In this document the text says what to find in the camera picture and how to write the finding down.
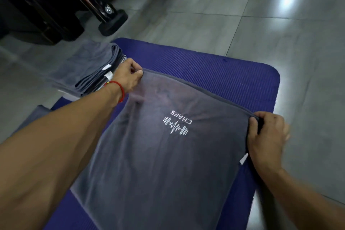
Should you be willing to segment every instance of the heartbeat line logo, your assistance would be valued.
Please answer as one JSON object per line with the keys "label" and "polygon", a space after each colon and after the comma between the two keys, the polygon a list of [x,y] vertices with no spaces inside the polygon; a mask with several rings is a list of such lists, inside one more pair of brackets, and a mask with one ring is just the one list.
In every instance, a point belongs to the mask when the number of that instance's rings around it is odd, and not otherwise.
{"label": "heartbeat line logo", "polygon": [[170,126],[171,128],[171,132],[170,134],[172,134],[173,132],[179,132],[180,131],[180,135],[186,135],[188,133],[188,129],[186,128],[186,126],[183,126],[183,128],[180,127],[180,124],[178,123],[178,120],[173,123],[170,122],[171,118],[164,118],[163,119],[163,123],[165,125]]}

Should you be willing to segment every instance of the person's left hand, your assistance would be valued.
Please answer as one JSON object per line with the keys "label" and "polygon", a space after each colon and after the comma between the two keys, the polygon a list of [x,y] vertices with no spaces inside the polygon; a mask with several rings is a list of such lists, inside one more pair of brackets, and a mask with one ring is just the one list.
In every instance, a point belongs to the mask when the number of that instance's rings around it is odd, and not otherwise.
{"label": "person's left hand", "polygon": [[127,58],[123,63],[119,64],[112,80],[119,82],[125,93],[128,93],[133,91],[143,74],[142,67],[133,59]]}

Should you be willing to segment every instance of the hand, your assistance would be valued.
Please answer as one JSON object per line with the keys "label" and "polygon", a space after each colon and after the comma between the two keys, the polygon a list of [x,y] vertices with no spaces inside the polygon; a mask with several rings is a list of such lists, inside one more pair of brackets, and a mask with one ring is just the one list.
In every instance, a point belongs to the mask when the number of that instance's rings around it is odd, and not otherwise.
{"label": "hand", "polygon": [[125,93],[133,91],[143,75],[142,67],[131,58],[119,64],[114,72],[113,81],[119,82]]}
{"label": "hand", "polygon": [[290,126],[284,118],[267,112],[256,112],[264,119],[264,126],[258,135],[258,122],[254,117],[249,119],[247,145],[254,167],[261,178],[282,170],[282,150],[290,138]]}

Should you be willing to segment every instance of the stack of folded towels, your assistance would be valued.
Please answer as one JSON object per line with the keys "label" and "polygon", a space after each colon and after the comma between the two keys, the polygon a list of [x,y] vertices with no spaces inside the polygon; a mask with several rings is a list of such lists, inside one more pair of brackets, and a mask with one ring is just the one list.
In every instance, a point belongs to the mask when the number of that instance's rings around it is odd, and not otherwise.
{"label": "stack of folded towels", "polygon": [[101,88],[112,79],[112,73],[126,59],[115,43],[86,40],[81,48],[47,79],[53,87],[76,97]]}

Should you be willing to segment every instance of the forearm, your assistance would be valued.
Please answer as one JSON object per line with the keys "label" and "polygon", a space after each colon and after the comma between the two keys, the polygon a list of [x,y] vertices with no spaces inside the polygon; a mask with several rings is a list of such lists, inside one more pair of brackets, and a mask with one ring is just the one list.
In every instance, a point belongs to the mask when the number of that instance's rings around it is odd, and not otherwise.
{"label": "forearm", "polygon": [[295,181],[285,170],[263,176],[274,197],[299,230],[345,229],[345,212]]}
{"label": "forearm", "polygon": [[121,95],[116,84],[109,84],[0,145],[0,229],[44,225],[89,162]]}

